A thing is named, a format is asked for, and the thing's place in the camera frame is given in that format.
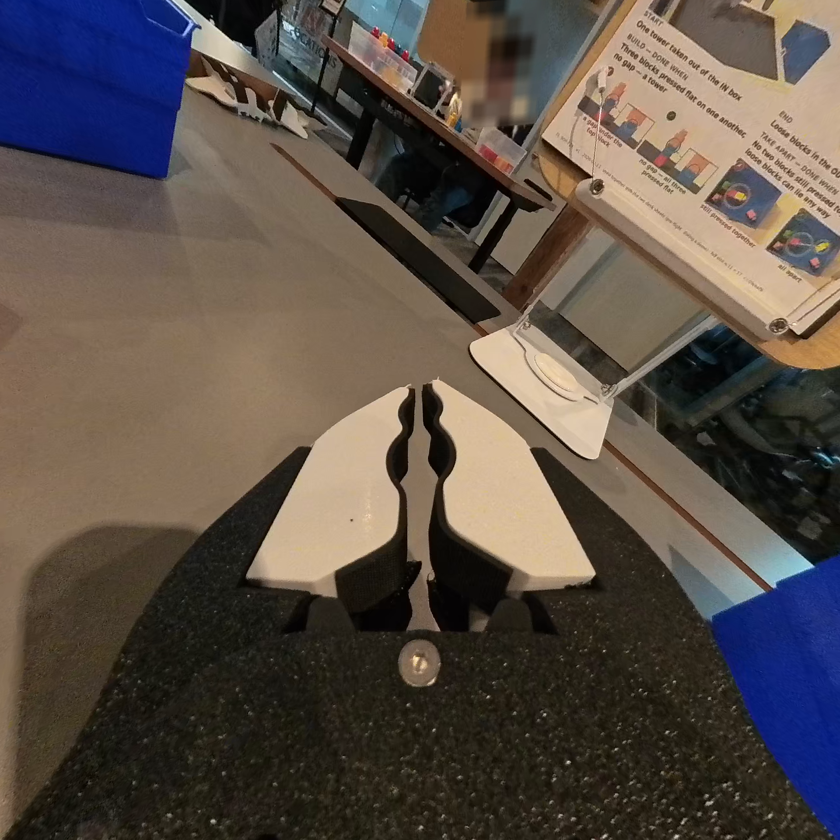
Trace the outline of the brown wooden beam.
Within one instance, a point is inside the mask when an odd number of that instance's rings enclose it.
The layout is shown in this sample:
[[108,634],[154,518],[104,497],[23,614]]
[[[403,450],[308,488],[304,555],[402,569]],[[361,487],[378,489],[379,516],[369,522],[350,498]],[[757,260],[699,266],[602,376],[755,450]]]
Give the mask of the brown wooden beam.
[[566,204],[506,285],[504,299],[524,313],[572,257],[591,228],[587,216]]

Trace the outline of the white poster ledge bar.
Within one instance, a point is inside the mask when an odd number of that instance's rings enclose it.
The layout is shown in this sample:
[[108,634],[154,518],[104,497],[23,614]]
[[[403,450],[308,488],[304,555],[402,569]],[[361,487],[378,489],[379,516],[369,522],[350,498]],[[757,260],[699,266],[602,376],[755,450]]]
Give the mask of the white poster ledge bar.
[[780,308],[764,293],[633,188],[587,178],[575,187],[573,203],[599,226],[612,230],[626,247],[635,247],[712,315],[752,336],[753,342],[776,339],[791,330]]

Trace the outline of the dark wooden desk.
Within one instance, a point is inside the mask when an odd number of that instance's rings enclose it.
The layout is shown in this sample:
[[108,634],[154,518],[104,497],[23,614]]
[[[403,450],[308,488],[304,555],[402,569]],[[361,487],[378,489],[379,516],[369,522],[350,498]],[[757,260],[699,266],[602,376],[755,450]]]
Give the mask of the dark wooden desk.
[[508,199],[508,205],[469,262],[469,268],[475,273],[485,265],[517,211],[533,213],[556,208],[549,193],[531,181],[521,182],[515,175],[496,168],[434,112],[377,75],[334,38],[323,36],[322,45],[327,52],[336,55],[343,66],[338,89],[344,90],[362,108],[344,158],[355,170],[360,168],[375,124],[380,122],[417,147],[436,165],[443,166],[453,161],[467,163],[480,172],[484,180],[493,184],[493,193],[500,193]]

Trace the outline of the white instruction poster sheet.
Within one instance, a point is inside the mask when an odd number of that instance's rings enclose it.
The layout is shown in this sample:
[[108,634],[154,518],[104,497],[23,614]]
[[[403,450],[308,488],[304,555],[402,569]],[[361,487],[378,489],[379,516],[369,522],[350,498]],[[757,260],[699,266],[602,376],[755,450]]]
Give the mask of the white instruction poster sheet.
[[838,311],[839,2],[635,2],[542,139],[777,305]]

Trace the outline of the brown cardboard panel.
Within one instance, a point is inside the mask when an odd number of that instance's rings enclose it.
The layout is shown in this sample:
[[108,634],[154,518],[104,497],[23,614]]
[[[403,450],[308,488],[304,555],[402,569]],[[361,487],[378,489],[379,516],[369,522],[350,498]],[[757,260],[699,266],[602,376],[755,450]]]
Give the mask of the brown cardboard panel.
[[484,76],[491,24],[482,3],[430,1],[416,43],[418,58],[434,62],[461,81]]

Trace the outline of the wooden display board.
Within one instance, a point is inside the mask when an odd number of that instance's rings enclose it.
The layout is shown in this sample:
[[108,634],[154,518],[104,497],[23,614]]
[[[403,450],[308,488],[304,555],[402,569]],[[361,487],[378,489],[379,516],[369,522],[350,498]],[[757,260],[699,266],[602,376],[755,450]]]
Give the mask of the wooden display board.
[[760,338],[757,333],[752,332],[745,324],[736,320],[732,312],[732,304],[721,306],[709,299],[708,296],[679,277],[671,268],[668,268],[648,247],[639,244],[632,236],[622,233],[613,224],[584,207],[574,196],[576,187],[587,178],[587,174],[584,173],[582,168],[573,164],[567,157],[543,140],[538,142],[536,150],[532,153],[532,158],[539,163],[543,179],[563,202],[563,207],[566,204],[573,205],[591,220],[593,227],[604,230],[618,244],[629,249],[635,257],[640,258],[647,266],[665,278],[670,286],[680,289],[696,305],[708,311],[718,321],[725,323],[762,354],[781,364],[803,370],[825,370],[838,366],[837,313],[809,338],[797,337],[792,332],[787,332],[775,338]]

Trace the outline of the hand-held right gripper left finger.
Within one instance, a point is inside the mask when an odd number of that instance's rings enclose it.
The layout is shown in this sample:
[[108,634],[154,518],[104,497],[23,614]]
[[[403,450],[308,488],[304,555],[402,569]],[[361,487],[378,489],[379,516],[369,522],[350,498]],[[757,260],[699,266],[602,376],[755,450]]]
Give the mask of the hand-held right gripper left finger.
[[400,386],[322,433],[246,572],[262,590],[377,609],[407,583],[408,441],[416,392]]

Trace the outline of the black white patterned object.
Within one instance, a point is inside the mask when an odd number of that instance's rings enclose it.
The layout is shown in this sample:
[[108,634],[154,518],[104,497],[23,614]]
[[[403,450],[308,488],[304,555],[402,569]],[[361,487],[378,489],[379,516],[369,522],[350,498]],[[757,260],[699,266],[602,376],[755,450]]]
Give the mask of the black white patterned object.
[[282,128],[306,140],[328,127],[308,116],[288,92],[222,61],[193,52],[185,85],[239,117]]

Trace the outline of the clear box colourful items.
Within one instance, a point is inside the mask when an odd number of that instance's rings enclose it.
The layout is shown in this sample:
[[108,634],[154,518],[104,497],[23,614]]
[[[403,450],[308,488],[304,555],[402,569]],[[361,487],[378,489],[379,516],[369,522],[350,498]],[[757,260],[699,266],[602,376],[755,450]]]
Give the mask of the clear box colourful items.
[[408,93],[414,87],[417,69],[357,21],[352,22],[347,50],[393,88]]

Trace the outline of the blue plastic bin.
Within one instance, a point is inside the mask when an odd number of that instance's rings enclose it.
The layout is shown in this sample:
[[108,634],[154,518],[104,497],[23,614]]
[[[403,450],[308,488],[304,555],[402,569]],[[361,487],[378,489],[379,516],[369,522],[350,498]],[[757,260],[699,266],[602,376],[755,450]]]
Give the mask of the blue plastic bin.
[[167,1],[2,1],[2,145],[164,179],[198,28]]
[[717,613],[710,627],[764,743],[838,838],[838,557]]

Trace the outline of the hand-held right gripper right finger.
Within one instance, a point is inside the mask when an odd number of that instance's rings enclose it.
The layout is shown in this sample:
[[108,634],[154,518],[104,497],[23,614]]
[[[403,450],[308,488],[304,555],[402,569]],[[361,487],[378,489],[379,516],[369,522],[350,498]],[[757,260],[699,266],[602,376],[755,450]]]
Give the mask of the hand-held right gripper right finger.
[[441,631],[556,631],[543,594],[595,581],[595,568],[526,439],[453,386],[423,386],[429,609]]

